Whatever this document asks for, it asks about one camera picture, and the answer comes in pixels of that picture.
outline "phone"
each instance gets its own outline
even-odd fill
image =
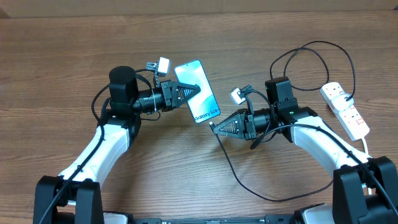
[[[221,114],[209,80],[199,60],[179,65],[174,68],[174,72],[180,83],[200,87],[200,92],[188,100],[189,110],[196,123],[204,122]]]

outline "wood grain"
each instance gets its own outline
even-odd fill
[[[350,53],[357,70],[355,103],[371,128],[369,150],[398,163],[397,12],[0,20],[0,223],[32,222],[37,181],[58,175],[91,140],[96,122],[90,103],[112,68],[139,69],[160,56],[173,66],[200,59],[222,110],[217,123],[239,108],[228,96],[233,87],[250,83],[264,92],[272,61],[311,40],[331,41]],[[327,45],[312,47],[327,62],[331,81],[350,92],[345,55]],[[275,76],[286,60],[275,65]],[[295,57],[287,74],[302,88],[326,78],[310,52]],[[175,80],[174,74],[169,78]],[[313,108],[351,142],[319,92],[294,93],[299,105]],[[256,96],[253,101],[256,108],[266,107]],[[289,197],[330,181],[314,159],[282,136],[253,151],[250,142],[221,140],[239,178],[261,195]],[[352,145],[362,149],[360,142]],[[195,124],[183,106],[156,123],[143,122],[134,145],[110,172],[102,197],[105,210],[135,217],[259,217],[330,203],[331,188],[284,203],[251,195],[235,181],[207,123]]]

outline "power strip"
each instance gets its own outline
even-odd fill
[[[320,92],[352,141],[362,139],[369,133],[368,125],[354,106],[354,99],[346,101],[349,94],[339,83],[327,83]]]

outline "wall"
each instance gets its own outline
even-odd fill
[[[0,17],[392,10],[397,0],[0,0]]]

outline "light blue rectangle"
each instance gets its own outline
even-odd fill
[[[188,100],[188,107],[196,123],[204,122],[221,114],[210,83],[199,60],[179,65],[174,68],[180,83],[198,85],[200,92]]]

